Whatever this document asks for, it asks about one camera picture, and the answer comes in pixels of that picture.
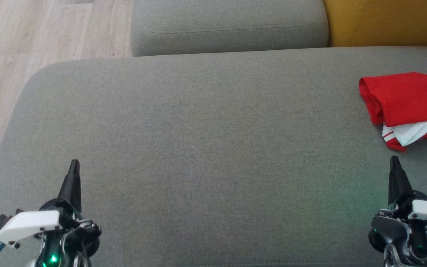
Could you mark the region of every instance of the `folded red shirt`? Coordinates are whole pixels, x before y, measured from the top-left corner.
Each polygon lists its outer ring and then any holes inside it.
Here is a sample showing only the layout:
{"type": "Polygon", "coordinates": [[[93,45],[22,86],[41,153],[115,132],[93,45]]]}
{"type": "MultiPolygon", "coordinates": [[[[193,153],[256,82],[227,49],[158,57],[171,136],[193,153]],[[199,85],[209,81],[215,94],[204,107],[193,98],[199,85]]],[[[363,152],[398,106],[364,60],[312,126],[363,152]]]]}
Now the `folded red shirt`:
{"type": "Polygon", "coordinates": [[[408,72],[363,77],[360,94],[373,124],[405,125],[427,121],[427,75],[408,72]]]}

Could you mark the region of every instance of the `yellow cushion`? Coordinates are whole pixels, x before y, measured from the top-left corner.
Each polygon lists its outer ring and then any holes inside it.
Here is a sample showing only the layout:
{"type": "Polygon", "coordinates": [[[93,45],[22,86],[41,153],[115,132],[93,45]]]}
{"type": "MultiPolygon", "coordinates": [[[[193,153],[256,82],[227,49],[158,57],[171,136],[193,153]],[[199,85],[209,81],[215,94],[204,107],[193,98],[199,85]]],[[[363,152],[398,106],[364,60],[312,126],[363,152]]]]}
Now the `yellow cushion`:
{"type": "Polygon", "coordinates": [[[330,46],[427,46],[427,0],[324,0],[330,46]]]}

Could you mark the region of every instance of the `gray ottoman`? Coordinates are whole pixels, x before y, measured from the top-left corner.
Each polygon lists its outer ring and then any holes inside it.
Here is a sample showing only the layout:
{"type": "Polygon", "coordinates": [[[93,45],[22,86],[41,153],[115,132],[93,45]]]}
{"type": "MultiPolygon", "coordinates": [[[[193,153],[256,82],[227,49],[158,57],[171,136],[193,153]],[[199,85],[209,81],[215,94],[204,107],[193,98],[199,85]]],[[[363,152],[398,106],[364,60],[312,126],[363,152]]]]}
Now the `gray ottoman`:
{"type": "MultiPolygon", "coordinates": [[[[376,267],[386,148],[362,76],[427,73],[425,47],[84,60],[23,90],[0,146],[0,214],[55,197],[79,159],[94,267],[376,267]]],[[[427,141],[398,154],[427,193],[427,141]]],[[[25,240],[0,267],[39,253],[25,240]]]]}
{"type": "Polygon", "coordinates": [[[135,0],[133,56],[326,47],[322,0],[135,0]]]}

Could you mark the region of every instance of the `red garment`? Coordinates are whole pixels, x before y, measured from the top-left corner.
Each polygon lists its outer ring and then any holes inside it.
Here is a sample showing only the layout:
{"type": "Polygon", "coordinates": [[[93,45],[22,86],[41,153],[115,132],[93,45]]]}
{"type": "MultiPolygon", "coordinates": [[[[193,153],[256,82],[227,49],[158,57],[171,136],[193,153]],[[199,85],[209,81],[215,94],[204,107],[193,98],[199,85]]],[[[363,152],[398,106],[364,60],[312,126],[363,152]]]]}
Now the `red garment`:
{"type": "Polygon", "coordinates": [[[427,75],[408,72],[359,81],[360,94],[375,125],[397,126],[427,121],[427,75]]]}

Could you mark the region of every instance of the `wooden floor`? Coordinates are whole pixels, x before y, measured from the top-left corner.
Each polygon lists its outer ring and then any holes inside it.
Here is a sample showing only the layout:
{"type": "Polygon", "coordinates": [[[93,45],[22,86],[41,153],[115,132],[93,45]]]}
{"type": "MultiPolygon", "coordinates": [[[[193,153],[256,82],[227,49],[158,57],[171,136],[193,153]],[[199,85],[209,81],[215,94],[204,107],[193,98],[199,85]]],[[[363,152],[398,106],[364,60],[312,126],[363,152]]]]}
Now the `wooden floor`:
{"type": "Polygon", "coordinates": [[[0,140],[26,81],[52,63],[130,57],[133,0],[0,0],[0,140]]]}

